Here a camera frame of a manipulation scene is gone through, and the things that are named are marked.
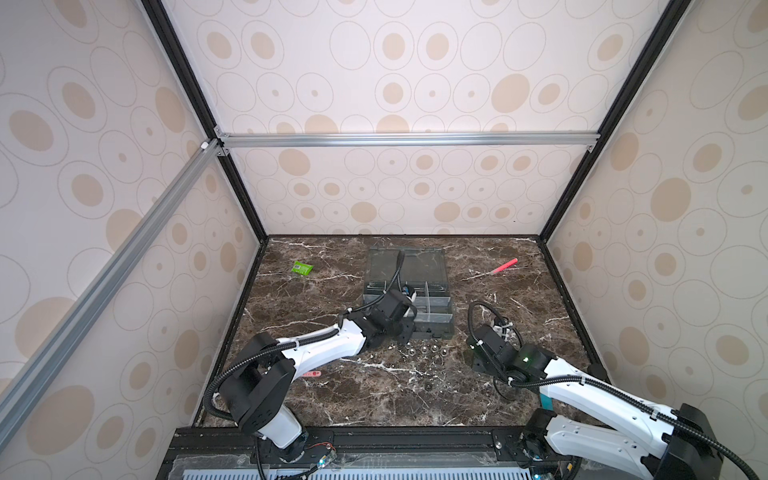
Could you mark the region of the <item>clear plastic organizer box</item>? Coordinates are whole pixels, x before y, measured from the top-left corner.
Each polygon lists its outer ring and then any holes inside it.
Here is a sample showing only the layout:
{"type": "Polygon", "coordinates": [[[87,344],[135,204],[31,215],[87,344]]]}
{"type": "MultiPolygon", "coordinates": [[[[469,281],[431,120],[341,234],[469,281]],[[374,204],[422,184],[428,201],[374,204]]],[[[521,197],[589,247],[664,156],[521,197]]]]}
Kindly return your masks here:
{"type": "Polygon", "coordinates": [[[414,340],[450,340],[454,335],[454,308],[442,248],[370,247],[364,276],[363,304],[373,301],[390,286],[398,252],[405,259],[395,286],[408,296],[418,312],[409,312],[414,321],[414,340]]]}

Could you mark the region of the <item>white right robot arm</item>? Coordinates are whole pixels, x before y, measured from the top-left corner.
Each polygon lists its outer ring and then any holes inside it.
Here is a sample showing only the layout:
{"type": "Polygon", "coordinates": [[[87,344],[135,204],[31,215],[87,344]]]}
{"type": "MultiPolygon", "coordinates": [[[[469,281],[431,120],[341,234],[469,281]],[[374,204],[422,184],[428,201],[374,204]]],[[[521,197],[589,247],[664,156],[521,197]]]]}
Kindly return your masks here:
{"type": "Polygon", "coordinates": [[[491,326],[469,333],[481,372],[510,387],[537,390],[598,420],[588,425],[537,409],[517,442],[532,462],[552,454],[579,457],[640,479],[716,479],[725,458],[707,417],[643,400],[585,373],[535,345],[519,348],[491,326]]]}

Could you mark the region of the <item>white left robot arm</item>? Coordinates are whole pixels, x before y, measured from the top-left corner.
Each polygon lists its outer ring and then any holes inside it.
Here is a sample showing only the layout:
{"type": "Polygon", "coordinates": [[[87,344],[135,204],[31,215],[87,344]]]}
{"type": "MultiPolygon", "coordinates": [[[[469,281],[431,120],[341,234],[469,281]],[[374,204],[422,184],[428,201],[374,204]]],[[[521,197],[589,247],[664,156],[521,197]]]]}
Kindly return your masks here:
{"type": "Polygon", "coordinates": [[[411,298],[394,289],[375,301],[349,308],[335,324],[297,337],[254,336],[232,364],[210,380],[205,411],[231,421],[246,435],[269,440],[293,453],[307,441],[305,427],[285,405],[295,380],[342,358],[376,349],[388,341],[406,344],[418,312],[411,298]]]}

